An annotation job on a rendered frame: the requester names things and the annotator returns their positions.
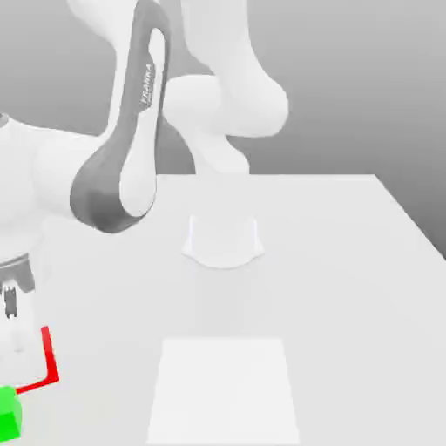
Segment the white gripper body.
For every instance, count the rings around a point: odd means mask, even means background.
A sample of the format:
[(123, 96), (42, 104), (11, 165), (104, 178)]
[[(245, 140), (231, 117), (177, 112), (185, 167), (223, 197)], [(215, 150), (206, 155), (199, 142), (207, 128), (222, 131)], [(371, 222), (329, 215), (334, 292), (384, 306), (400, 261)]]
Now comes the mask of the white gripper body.
[(4, 289), (0, 295), (0, 386), (21, 387), (46, 377), (34, 292)]

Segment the small red cube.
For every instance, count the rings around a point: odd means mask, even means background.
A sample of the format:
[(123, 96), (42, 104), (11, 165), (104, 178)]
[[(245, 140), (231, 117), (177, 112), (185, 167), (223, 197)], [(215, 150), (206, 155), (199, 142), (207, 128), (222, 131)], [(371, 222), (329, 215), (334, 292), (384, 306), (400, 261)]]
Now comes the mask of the small red cube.
[(40, 330), (42, 335), (42, 343), (43, 343), (44, 357), (46, 364), (46, 377), (40, 381), (16, 387), (15, 390), (17, 395), (30, 392), (34, 389), (39, 389), (59, 381), (57, 362), (51, 341), (51, 331), (49, 330), (48, 326), (42, 326)]

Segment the small green cube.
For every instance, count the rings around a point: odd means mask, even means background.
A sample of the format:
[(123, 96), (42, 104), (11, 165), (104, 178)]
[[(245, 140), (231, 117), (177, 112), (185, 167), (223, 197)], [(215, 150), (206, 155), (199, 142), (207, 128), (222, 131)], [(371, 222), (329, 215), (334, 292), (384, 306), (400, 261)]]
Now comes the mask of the small green cube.
[(22, 406), (11, 386), (0, 387), (0, 442), (21, 436)]

